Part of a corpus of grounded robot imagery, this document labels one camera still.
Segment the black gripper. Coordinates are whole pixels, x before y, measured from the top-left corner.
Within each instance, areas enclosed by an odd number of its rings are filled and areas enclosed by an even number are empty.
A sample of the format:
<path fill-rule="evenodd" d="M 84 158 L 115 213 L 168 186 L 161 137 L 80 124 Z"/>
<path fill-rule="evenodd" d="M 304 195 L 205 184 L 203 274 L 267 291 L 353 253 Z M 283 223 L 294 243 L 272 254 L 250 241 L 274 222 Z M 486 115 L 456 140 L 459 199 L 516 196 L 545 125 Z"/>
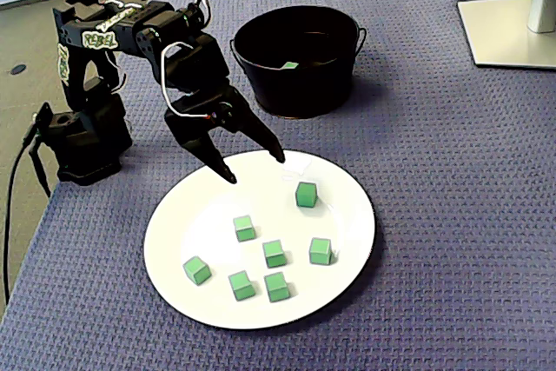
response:
<path fill-rule="evenodd" d="M 277 162 L 285 162 L 277 136 L 230 84 L 228 67 L 215 38 L 202 33 L 194 42 L 164 43 L 155 36 L 153 56 L 168 105 L 164 120 L 182 148 L 232 184 L 237 183 L 236 177 L 209 136 L 216 126 L 242 132 Z"/>

